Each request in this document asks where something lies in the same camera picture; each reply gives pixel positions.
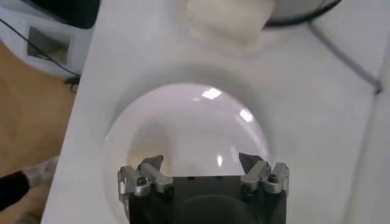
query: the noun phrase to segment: white foam block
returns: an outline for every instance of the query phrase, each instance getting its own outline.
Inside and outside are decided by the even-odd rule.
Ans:
[[[189,0],[190,29],[200,27],[221,38],[251,41],[259,36],[274,8],[274,0]]]

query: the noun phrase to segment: gray cable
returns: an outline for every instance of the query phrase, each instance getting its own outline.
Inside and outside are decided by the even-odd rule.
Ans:
[[[338,57],[342,62],[344,62],[351,70],[353,70],[358,77],[362,78],[368,84],[370,84],[375,89],[375,94],[382,92],[382,83],[379,79],[376,79],[371,73],[367,72],[359,63],[350,58],[345,54],[340,48],[338,48],[334,43],[332,43],[313,23],[308,23],[309,30],[311,33],[321,41],[336,57]]]

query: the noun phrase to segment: white panel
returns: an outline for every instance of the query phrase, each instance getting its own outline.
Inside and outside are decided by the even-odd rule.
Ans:
[[[315,25],[340,49],[377,76],[390,34],[390,1],[343,0]]]
[[[390,208],[390,48],[381,74],[385,90],[377,97],[361,155],[346,223],[388,223]]]
[[[101,144],[129,103],[175,82],[215,86],[253,112],[272,155],[291,169],[289,224],[339,223],[372,88],[306,27],[263,32],[261,50],[236,57],[189,40],[170,7],[178,5],[102,2],[42,223],[115,222],[102,195]]]

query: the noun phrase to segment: white table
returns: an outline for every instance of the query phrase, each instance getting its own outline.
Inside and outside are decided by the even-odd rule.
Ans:
[[[289,224],[340,223],[372,88],[305,26],[265,32],[262,49],[243,60],[178,32],[174,3],[102,2],[42,223],[115,223],[101,144],[128,104],[174,82],[214,85],[252,110],[291,169]]]

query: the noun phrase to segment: wooden floor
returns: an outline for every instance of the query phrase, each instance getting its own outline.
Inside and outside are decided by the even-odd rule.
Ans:
[[[24,64],[0,41],[0,176],[60,153],[74,98],[62,79]],[[34,189],[0,212],[0,223],[41,212],[48,189]]]

